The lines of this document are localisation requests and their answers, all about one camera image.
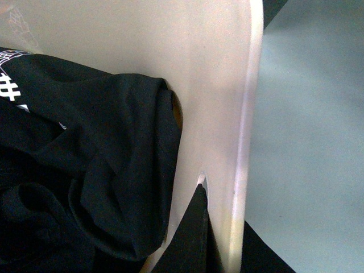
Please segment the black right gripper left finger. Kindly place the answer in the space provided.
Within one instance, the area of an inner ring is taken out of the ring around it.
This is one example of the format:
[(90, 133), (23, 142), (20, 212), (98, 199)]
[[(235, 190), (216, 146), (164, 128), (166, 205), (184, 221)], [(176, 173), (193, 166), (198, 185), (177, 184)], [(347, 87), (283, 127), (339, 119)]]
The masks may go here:
[(205, 188), (199, 184), (175, 235), (152, 272), (224, 272), (208, 213)]

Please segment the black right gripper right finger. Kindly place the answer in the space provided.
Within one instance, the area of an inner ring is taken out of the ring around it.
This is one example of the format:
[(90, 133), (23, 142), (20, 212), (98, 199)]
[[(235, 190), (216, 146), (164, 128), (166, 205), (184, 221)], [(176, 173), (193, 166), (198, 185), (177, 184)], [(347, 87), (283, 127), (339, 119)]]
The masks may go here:
[(293, 273), (295, 270), (278, 256), (245, 221), (240, 272)]

